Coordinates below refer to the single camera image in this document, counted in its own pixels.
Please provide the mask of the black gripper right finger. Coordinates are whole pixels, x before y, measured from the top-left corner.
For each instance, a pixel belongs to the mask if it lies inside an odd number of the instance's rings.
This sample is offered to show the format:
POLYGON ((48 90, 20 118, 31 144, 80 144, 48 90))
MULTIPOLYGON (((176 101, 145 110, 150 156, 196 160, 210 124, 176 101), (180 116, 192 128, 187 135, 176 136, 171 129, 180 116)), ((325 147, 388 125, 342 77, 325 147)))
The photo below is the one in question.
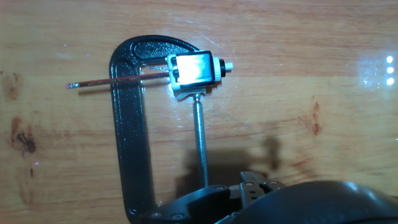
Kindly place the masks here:
POLYGON ((253 172, 253 177, 265 194, 275 190, 283 189, 285 187, 282 182, 276 180, 267 180, 266 177, 260 172, 253 172))

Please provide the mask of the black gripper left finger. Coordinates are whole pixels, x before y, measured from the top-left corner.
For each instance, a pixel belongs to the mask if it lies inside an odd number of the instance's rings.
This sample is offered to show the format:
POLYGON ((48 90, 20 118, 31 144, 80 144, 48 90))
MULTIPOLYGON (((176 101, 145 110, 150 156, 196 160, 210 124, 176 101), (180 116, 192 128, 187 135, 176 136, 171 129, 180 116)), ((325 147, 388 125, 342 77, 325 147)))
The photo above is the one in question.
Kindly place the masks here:
POLYGON ((244 208, 241 184, 253 179, 252 172, 239 175, 238 185, 209 185, 143 213, 139 223, 218 223, 235 217, 244 208))

